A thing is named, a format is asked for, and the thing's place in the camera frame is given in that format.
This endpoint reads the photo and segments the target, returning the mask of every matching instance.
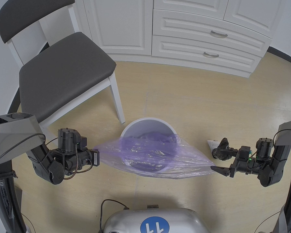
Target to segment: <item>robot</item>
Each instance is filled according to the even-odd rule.
[[[291,149],[291,121],[281,124],[275,136],[275,144],[273,139],[268,138],[257,141],[256,157],[251,154],[248,146],[241,146],[238,150],[229,148],[224,138],[222,144],[213,150],[214,157],[235,157],[235,160],[229,168],[212,166],[211,169],[230,177],[234,177],[236,172],[256,174],[264,187],[279,182]],[[29,232],[17,203],[13,181],[16,173],[12,169],[11,160],[26,153],[39,177],[52,184],[59,184],[71,179],[76,173],[86,172],[99,165],[99,151],[88,150],[86,145],[86,137],[74,129],[66,128],[58,130],[58,148],[49,150],[34,115],[11,113],[0,116],[0,219],[8,233]],[[275,150],[270,157],[273,145]],[[85,165],[90,167],[81,171]],[[183,208],[159,209],[157,205],[147,210],[129,210],[124,206],[123,211],[113,214],[107,220],[100,232],[210,233],[196,212]],[[272,233],[291,233],[291,184]]]

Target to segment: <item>metal drawer handle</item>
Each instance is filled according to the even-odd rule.
[[[206,53],[206,52],[204,52],[204,55],[209,56],[209,57],[214,57],[214,58],[219,57],[218,54],[217,55],[213,55],[213,54],[209,54],[209,53]]]
[[[226,34],[217,33],[217,32],[214,32],[213,30],[211,30],[210,33],[221,36],[221,37],[227,37],[227,33]]]

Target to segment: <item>bucket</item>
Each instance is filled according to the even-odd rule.
[[[176,131],[172,126],[170,126],[167,122],[165,122],[162,119],[154,118],[154,117],[144,117],[137,119],[130,124],[126,126],[126,128],[123,130],[121,137],[134,137],[134,138],[140,138],[144,134],[152,133],[152,132],[159,132],[165,136],[170,136],[172,134],[177,134]],[[122,144],[125,144],[126,139],[123,138]],[[154,165],[149,162],[143,162],[140,163],[134,163],[133,161],[127,161],[124,158],[122,159],[123,163],[127,166],[132,166],[135,169],[138,169],[142,172],[166,172],[168,170],[168,167],[165,165]]]
[[[174,128],[164,120],[155,117],[143,117],[128,124],[121,136],[140,138],[151,132],[159,132],[165,136],[177,134]]]

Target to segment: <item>chair backrest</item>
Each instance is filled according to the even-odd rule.
[[[0,36],[4,43],[29,25],[74,0],[8,0],[0,10]]]

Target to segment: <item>plastic bag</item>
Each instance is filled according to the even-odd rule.
[[[214,164],[177,134],[120,137],[94,149],[100,151],[101,162],[140,176],[183,179],[213,173]]]

